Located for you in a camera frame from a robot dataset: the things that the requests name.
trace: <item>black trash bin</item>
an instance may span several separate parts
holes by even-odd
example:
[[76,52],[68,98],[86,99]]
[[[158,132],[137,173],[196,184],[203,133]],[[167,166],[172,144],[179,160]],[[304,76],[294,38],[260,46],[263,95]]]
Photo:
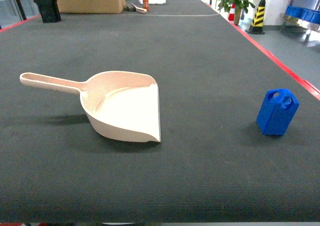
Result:
[[40,11],[43,23],[61,21],[57,0],[33,0]]

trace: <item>dustpan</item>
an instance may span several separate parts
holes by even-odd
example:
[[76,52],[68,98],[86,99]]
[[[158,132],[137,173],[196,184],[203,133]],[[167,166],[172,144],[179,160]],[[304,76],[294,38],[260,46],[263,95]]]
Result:
[[159,89],[149,75],[109,71],[85,82],[23,73],[24,85],[80,94],[92,127],[104,137],[129,141],[161,141]]

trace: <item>refrigerator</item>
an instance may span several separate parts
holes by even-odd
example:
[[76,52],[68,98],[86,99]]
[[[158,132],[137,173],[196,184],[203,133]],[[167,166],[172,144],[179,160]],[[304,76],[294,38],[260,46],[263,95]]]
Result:
[[1,29],[38,14],[38,7],[33,0],[0,0]]

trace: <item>blue crate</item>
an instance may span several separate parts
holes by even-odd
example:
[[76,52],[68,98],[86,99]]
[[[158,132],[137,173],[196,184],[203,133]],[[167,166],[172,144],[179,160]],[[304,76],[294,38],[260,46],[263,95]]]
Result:
[[313,15],[311,16],[311,23],[320,24],[320,12],[313,12]]
[[314,15],[314,11],[313,10],[304,9],[303,13],[302,13],[302,16],[301,16],[301,19],[304,20],[304,21],[307,21],[307,22],[311,22],[313,15]]
[[285,14],[291,17],[301,18],[303,12],[303,8],[288,6],[288,8],[285,11]]

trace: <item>handle hole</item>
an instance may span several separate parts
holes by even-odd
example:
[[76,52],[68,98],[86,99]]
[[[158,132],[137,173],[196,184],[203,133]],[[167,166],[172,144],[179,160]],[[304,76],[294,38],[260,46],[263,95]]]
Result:
[[284,97],[283,102],[281,104],[281,108],[288,110],[293,104],[293,100],[291,97]]
[[279,96],[279,92],[273,92],[268,95],[268,101]]

